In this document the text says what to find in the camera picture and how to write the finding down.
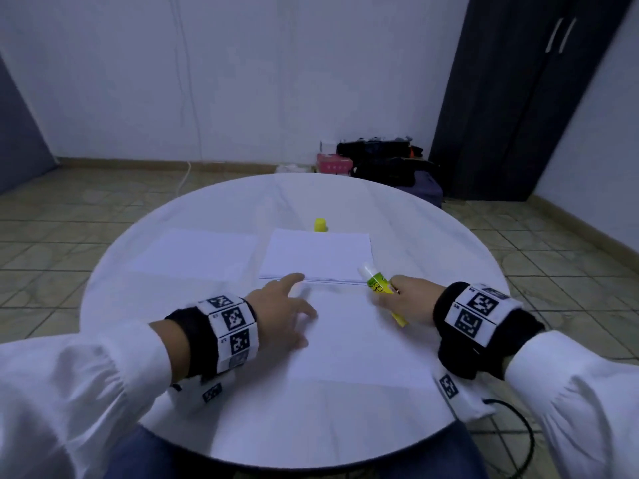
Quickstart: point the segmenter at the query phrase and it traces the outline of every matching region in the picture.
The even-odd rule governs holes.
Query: blue jeans
[[[484,461],[457,421],[406,450],[373,464],[380,479],[488,479]],[[114,448],[105,479],[230,479],[235,468],[172,445],[137,426]]]

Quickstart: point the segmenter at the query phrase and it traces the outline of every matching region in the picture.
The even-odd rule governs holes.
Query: glue stick
[[[368,285],[368,287],[370,287],[373,291],[386,292],[387,294],[394,294],[393,291],[390,289],[390,286],[386,278],[383,275],[381,275],[381,272],[378,272],[377,269],[372,264],[369,264],[367,262],[357,270],[359,271],[363,279],[366,281],[366,284]],[[393,318],[395,318],[395,321],[402,328],[408,324],[406,320],[399,314],[391,313],[391,315],[393,316]]]

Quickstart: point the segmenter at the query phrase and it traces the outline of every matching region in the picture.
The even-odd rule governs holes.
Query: round white table
[[[218,291],[244,296],[264,284],[257,272],[273,229],[312,231],[319,217],[326,219],[330,232],[369,233],[375,265],[389,278],[401,273],[442,285],[483,282],[508,293],[490,252],[441,209],[361,179],[271,174],[202,188],[132,225],[92,273],[81,307],[81,329],[96,330],[123,319],[156,321]],[[233,283],[128,271],[127,263],[169,228],[254,234],[258,244],[242,278]],[[429,353],[436,353],[436,346]],[[250,467],[314,469],[387,455],[452,421],[434,387],[289,380],[285,360],[259,356],[236,375],[233,391],[202,412],[176,412],[163,394],[141,424],[213,459]]]

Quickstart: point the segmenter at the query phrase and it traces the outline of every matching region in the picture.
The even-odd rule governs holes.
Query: door handle
[[[568,41],[568,37],[570,37],[570,32],[574,27],[574,24],[577,23],[577,17],[574,17],[568,25],[568,30],[565,31],[565,35],[563,36],[563,40],[561,41],[561,45],[559,46],[559,53],[563,54],[563,48],[565,47],[565,43]]]
[[[561,22],[563,22],[563,18],[560,18],[559,20],[557,20],[557,23],[555,23],[555,30],[553,30],[553,33],[550,36],[550,40],[548,40],[548,45],[546,46],[546,53],[550,52],[553,48],[555,35],[557,35],[557,31],[559,30],[559,27],[561,26]]]

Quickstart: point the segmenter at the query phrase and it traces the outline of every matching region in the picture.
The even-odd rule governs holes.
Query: black wristband
[[[208,317],[198,308],[192,307],[173,311],[166,319],[177,322],[187,335],[191,356],[187,378],[196,375],[207,378],[215,376],[219,354],[217,338]]]
[[[526,341],[545,327],[532,314],[522,309],[514,309],[497,325],[486,346],[478,344],[445,321],[455,300],[469,286],[466,282],[451,284],[435,304],[433,320],[442,338],[438,357],[447,370],[459,377],[473,379],[477,371],[481,370],[504,379],[504,358],[516,354]],[[501,295],[490,288],[483,289]]]

